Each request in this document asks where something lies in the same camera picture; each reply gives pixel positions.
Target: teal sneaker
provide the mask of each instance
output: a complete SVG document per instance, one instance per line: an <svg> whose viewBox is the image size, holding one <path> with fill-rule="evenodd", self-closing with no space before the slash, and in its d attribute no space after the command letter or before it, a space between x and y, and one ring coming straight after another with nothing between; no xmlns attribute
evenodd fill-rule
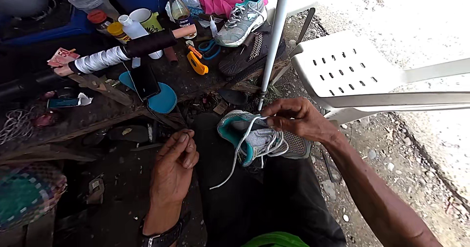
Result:
<svg viewBox="0 0 470 247"><path fill-rule="evenodd" d="M243 167L247 167L256 158L260 158L261 168L263 168L264 155L283 156L288 159L308 158L312 148L310 141L290 132L278 132L270 128L266 123L267 118L234 110L220 120L217 124L217 132L220 137L234 145L234 163L228 178L211 189L220 187L232 176L237 161Z"/></svg>

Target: yellow mug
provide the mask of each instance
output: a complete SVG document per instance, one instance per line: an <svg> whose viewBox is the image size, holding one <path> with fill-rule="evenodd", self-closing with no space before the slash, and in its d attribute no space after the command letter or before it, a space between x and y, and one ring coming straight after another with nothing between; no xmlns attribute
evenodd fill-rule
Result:
<svg viewBox="0 0 470 247"><path fill-rule="evenodd" d="M160 23L156 19L157 16L158 12L152 13L152 11L146 8L134 10L129 15L132 20L139 22L148 33L163 30L162 26L160 26Z"/></svg>

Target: man's left hand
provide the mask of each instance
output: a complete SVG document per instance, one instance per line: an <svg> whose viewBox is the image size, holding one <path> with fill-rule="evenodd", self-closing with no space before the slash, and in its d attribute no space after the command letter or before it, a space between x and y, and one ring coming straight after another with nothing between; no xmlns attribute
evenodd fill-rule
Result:
<svg viewBox="0 0 470 247"><path fill-rule="evenodd" d="M143 233L169 230L179 219L181 204L188 193L193 167L199 160L194 131L174 133L156 155L150 185L150 210Z"/></svg>

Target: white thread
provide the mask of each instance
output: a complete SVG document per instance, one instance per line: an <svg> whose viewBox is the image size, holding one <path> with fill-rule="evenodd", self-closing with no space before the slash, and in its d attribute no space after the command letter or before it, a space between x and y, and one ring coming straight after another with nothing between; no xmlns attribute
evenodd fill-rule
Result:
<svg viewBox="0 0 470 247"><path fill-rule="evenodd" d="M223 184L225 184L225 183L228 181L228 179L230 179L230 178L232 177L232 174L233 174L234 171L235 171L235 165L236 165L236 159L237 159L237 156L238 156L238 152L240 151L240 147L242 146L242 143L245 141L246 137L248 137L248 134L251 132L251 128L253 127L253 124L255 123L255 121L256 121L257 119L264 120L264 119L267 119L267 118L268 118L268 117L255 117L255 118L253 118L253 120L251 121L250 125L248 126L248 129L246 129L246 132L245 132L245 134L243 135L243 138L240 140L240 142L238 142L238 145L237 145L237 147L235 148L235 157L234 157L234 163L232 164L232 171L230 172L230 174L228 175L228 177L227 177L222 183L220 183L220 184L217 185L217 186L214 186L214 187L209 188L209 190L212 190L212 189L214 189L214 188L218 188L218 187L222 186ZM268 146L266 147L266 151L263 152L262 154L259 154L259 155L257 156L257 157L261 157L261 161L263 161L263 155L267 155L267 156L270 156L270 157L272 157L272 156L279 156L279 155L281 155L281 154L285 154L285 153L289 150L289 144L284 140L284 133L283 133L282 131L280 131L280 132L277 132L277 131L276 131L275 134L276 134L276 136L273 137L273 140L272 140L271 142L269 142ZM281 140L279 141L278 144L276 144L276 146L274 146L273 148L271 148L271 145L273 145L274 141L277 139L278 136L281 138ZM278 149L278 148L282 145L283 142L287 145L287 148L286 148L285 150L283 150L283 151L281 151L281 152L278 152L278 153L276 153L276 154L268 154L268 153L273 152L273 151L275 151L276 149Z"/></svg>
<svg viewBox="0 0 470 247"><path fill-rule="evenodd" d="M126 57L120 46L117 46L90 56L78 58L75 60L75 66L81 72L89 74L128 60L130 58Z"/></svg>
<svg viewBox="0 0 470 247"><path fill-rule="evenodd" d="M16 109L7 112L7 121L0 130L0 145L16 137L31 137L33 130L31 119L34 118L33 109L34 107L29 111Z"/></svg>

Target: white bottle cap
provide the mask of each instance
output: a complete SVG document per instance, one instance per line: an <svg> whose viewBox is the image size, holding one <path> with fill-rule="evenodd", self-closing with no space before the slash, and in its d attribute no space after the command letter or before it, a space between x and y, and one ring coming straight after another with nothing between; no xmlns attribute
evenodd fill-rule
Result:
<svg viewBox="0 0 470 247"><path fill-rule="evenodd" d="M121 23L123 26L130 26L132 25L132 19L128 15L121 15L117 19L119 23Z"/></svg>

